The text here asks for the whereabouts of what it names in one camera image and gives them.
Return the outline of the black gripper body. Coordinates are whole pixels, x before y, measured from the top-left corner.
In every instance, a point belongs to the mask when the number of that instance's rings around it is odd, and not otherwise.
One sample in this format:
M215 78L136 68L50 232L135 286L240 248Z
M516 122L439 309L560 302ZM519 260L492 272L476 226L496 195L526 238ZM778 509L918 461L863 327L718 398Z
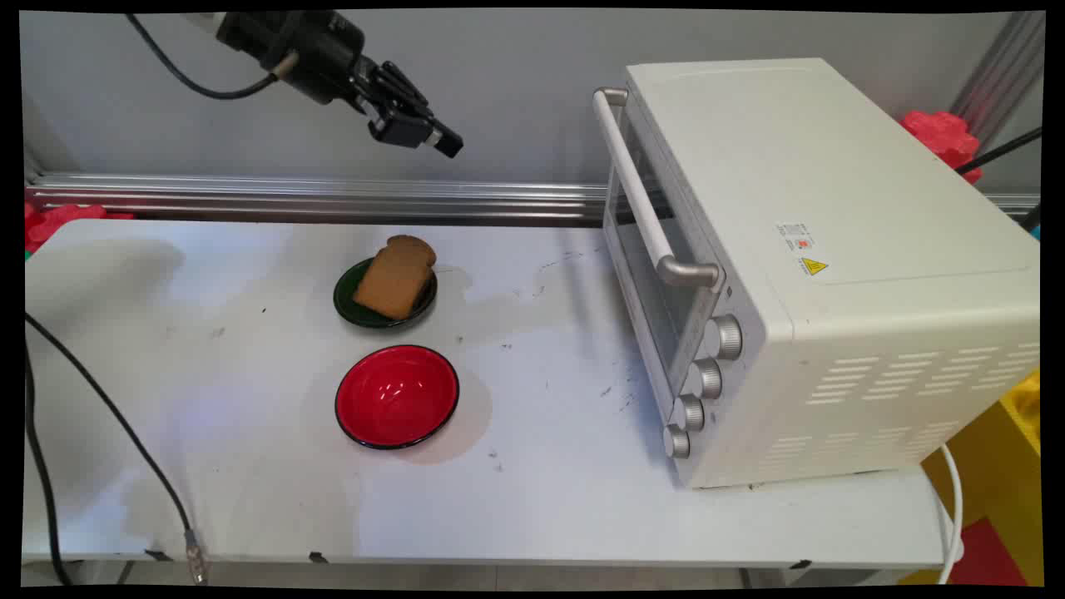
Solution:
M317 106L392 106L363 56L362 31L335 11L273 11L264 17L266 84L282 82Z

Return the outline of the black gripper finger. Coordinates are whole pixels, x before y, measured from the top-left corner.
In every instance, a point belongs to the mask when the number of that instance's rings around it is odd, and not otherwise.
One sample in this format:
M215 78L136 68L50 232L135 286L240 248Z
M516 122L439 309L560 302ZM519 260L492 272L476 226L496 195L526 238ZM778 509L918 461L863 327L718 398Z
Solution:
M376 85L377 90L383 95L384 101L423 98L428 102L422 92L392 62L384 62L378 65L376 69ZM448 158L456 158L461 149L463 149L463 137L453 132L442 122L439 122L436 115L433 123L436 125L436 145L431 148Z
M392 146L435 147L435 114L425 99L366 102L368 133L376 141Z

